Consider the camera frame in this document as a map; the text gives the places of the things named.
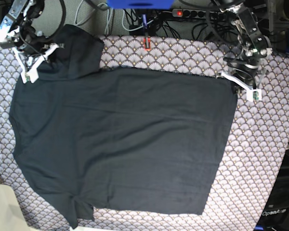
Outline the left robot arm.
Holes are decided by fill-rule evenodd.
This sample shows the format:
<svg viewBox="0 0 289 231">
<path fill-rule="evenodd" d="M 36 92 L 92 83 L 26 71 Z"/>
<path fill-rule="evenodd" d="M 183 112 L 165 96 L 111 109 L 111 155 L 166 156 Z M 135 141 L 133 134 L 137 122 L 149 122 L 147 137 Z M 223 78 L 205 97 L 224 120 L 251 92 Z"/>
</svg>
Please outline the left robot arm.
<svg viewBox="0 0 289 231">
<path fill-rule="evenodd" d="M 256 15 L 244 5 L 242 0 L 214 0 L 213 7 L 221 12 L 230 12 L 234 18 L 231 24 L 238 32 L 240 53 L 234 58 L 224 58 L 234 77 L 252 89 L 256 89 L 256 82 L 261 61 L 272 54 L 269 38 L 262 34 L 258 27 Z"/>
</svg>

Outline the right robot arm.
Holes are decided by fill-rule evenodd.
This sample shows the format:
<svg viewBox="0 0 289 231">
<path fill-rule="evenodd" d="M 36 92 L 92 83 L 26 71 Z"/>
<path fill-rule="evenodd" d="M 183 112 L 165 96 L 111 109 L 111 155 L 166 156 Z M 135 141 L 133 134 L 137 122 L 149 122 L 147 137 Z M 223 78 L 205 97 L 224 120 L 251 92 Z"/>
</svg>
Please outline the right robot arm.
<svg viewBox="0 0 289 231">
<path fill-rule="evenodd" d="M 44 11 L 43 0 L 15 0 L 0 24 L 0 48 L 16 48 L 25 57 L 25 65 L 41 58 L 48 61 L 46 51 L 50 48 L 56 30 L 50 36 L 36 31 L 32 26 L 33 20 Z"/>
</svg>

